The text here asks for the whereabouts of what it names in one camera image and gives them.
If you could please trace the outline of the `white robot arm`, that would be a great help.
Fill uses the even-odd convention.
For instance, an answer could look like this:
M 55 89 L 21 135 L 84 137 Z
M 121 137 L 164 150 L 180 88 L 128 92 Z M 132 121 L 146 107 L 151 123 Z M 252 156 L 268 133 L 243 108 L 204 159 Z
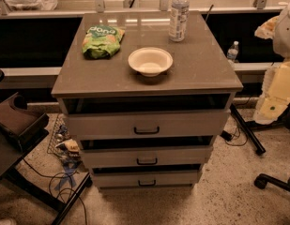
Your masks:
M 256 103 L 253 120 L 261 125 L 276 121 L 290 104 L 290 2 L 279 16 L 270 18 L 254 32 L 258 38 L 271 39 L 273 51 L 283 61 L 264 75 L 262 95 Z

